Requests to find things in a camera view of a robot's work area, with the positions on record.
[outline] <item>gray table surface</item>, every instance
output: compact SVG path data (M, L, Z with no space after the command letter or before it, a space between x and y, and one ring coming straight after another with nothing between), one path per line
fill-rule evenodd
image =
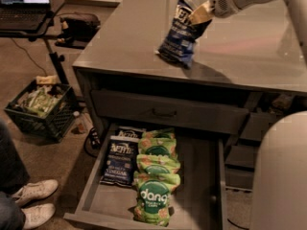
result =
M193 0L200 5L206 0ZM73 66L172 81L307 93L307 68L282 0L214 18L195 48L192 69L155 51L177 0L124 0Z

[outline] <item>black plastic crate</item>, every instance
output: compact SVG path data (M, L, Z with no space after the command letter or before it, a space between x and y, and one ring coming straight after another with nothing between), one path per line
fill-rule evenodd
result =
M45 117L38 117L13 108L22 97L36 89L35 80L7 105L5 112L20 131L60 142L74 121L73 112L78 108L78 102L73 89L69 85L59 84L59 87L64 93Z

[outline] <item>laptop keyboard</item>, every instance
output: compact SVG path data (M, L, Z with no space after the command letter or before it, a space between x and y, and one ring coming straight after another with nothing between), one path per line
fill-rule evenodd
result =
M16 21L37 21L43 19L46 10L5 10L0 9L0 22L6 21L14 23Z

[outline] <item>person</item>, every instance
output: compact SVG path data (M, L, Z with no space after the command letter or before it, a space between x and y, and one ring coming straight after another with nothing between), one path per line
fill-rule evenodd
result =
M34 229L56 212L55 205L45 203L26 207L32 200L50 196L58 188L57 180L28 183L30 176L23 164L11 134L0 119L0 229Z

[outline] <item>floor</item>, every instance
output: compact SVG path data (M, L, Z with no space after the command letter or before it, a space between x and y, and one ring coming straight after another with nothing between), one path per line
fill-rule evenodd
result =
M94 13L99 17L103 27L104 22L113 11L112 7L65 4L58 14ZM56 17L55 26L51 27L47 34L59 35L60 32L59 17ZM56 47L54 43L55 41L50 40L53 51L65 56L65 61L62 63L65 74L75 93L80 96L80 88L71 65L82 53L82 50ZM28 39L0 38L0 52L0 118L8 124L19 154L31 175L31 182L49 178L55 178L59 181L58 190L42 201L55 203L56 214L38 229L80 229L63 219L63 216L65 212L74 213L95 161L95 158L87 155L83 150L86 134L74 134L70 128L60 143L52 143L43 137L20 132L4 112L8 102L30 81L34 80L36 76L44 76L41 68L48 75L56 74L45 43L42 39L30 42ZM252 193L233 190L226 192L228 218L242 227L248 227ZM229 223L228 229L238 228Z

